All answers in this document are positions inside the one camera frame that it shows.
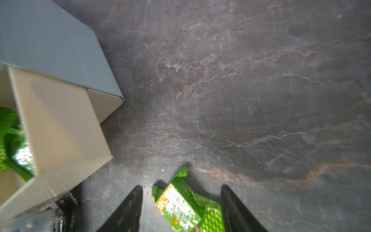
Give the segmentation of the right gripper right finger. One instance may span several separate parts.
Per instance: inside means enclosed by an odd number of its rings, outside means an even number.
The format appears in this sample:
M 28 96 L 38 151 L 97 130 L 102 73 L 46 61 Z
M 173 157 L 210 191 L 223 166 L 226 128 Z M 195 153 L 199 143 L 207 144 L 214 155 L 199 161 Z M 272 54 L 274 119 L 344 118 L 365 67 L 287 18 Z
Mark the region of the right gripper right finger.
M 221 186 L 221 210 L 226 232 L 268 232 L 228 185 Z

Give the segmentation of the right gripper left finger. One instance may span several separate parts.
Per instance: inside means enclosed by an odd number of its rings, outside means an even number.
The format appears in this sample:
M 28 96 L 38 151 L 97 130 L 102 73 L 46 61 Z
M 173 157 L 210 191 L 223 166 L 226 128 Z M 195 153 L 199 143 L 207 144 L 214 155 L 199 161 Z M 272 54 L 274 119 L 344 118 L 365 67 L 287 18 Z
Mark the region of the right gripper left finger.
M 98 232 L 138 232 L 143 204 L 143 187 L 136 186 Z

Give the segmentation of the green cookie pack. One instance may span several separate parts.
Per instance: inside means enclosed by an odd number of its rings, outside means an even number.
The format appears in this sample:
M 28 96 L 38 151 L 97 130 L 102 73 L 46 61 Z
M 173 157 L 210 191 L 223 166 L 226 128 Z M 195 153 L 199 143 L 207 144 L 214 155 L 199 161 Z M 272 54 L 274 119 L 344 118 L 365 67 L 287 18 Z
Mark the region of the green cookie pack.
M 221 205 L 196 194 L 184 181 L 188 168 L 179 168 L 165 189 L 152 186 L 155 206 L 175 232 L 224 232 Z
M 31 147 L 18 113 L 1 107 L 1 172 L 10 169 L 26 182 L 35 175 Z

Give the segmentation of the cream drawer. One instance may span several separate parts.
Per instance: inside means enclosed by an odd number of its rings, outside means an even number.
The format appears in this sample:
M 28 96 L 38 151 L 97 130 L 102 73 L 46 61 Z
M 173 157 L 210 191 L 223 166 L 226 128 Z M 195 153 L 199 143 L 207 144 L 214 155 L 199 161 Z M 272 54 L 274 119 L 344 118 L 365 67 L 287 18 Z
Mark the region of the cream drawer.
M 1 66 L 1 106 L 18 112 L 35 176 L 1 173 L 1 219 L 54 202 L 111 158 L 85 88 Z

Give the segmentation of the light blue drawer cabinet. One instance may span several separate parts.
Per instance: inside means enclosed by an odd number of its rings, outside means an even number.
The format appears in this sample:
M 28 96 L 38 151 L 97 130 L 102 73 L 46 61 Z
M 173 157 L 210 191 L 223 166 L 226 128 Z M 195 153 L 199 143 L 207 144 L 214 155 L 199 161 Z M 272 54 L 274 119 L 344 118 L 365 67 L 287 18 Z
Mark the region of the light blue drawer cabinet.
M 84 87 L 99 122 L 124 102 L 94 31 L 52 1 L 1 1 L 1 64 Z

